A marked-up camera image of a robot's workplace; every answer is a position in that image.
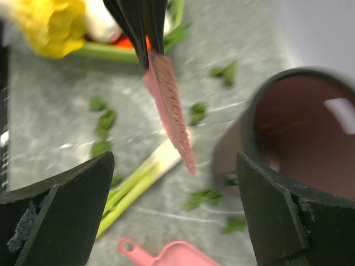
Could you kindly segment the green scrap under right arm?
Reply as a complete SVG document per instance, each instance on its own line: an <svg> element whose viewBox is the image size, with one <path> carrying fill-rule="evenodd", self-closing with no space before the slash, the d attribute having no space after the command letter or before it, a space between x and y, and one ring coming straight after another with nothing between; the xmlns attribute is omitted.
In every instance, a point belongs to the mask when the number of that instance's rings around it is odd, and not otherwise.
<svg viewBox="0 0 355 266"><path fill-rule="evenodd" d="M235 231L243 231L247 227L247 221L245 218L229 218L226 226L222 230L223 234L230 234Z"/></svg>

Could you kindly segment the pink hand brush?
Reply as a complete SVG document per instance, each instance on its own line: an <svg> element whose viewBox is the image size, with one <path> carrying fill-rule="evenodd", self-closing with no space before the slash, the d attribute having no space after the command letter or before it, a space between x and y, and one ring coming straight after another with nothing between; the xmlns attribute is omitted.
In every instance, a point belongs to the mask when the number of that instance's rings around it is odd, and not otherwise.
<svg viewBox="0 0 355 266"><path fill-rule="evenodd" d="M143 82L153 96L163 126L186 168L196 174L194 153L183 116L171 60L155 51L148 54L149 68Z"/></svg>

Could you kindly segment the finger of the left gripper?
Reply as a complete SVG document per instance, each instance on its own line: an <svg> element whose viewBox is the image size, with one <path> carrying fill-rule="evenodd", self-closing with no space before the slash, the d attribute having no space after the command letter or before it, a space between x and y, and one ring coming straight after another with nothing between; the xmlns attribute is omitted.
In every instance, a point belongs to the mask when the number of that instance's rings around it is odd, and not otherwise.
<svg viewBox="0 0 355 266"><path fill-rule="evenodd" d="M149 68L141 1L103 0L103 3L134 46L144 69Z"/></svg>
<svg viewBox="0 0 355 266"><path fill-rule="evenodd" d="M152 48L164 54L164 23L167 0L145 0L145 30L150 39Z"/></svg>

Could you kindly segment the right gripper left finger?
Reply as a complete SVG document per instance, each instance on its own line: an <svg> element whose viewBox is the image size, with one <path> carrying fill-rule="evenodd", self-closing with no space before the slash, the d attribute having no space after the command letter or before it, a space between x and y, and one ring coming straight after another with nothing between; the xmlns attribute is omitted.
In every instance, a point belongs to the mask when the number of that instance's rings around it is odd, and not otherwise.
<svg viewBox="0 0 355 266"><path fill-rule="evenodd" d="M105 152L1 194L1 265L86 265L114 171Z"/></svg>

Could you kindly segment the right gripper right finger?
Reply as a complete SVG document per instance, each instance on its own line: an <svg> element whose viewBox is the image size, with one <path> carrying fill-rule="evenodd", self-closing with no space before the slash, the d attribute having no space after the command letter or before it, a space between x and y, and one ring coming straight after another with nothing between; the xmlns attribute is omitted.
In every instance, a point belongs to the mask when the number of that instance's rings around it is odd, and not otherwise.
<svg viewBox="0 0 355 266"><path fill-rule="evenodd" d="M354 201L240 153L237 178L257 265L354 265Z"/></svg>

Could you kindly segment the pink dustpan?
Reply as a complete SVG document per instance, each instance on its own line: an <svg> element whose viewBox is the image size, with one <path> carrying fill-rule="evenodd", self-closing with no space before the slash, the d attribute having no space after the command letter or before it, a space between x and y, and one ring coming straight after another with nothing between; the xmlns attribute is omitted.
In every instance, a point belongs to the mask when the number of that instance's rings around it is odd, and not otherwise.
<svg viewBox="0 0 355 266"><path fill-rule="evenodd" d="M173 241L165 245L154 257L130 238L122 238L117 249L136 265L220 266L215 260L185 241Z"/></svg>

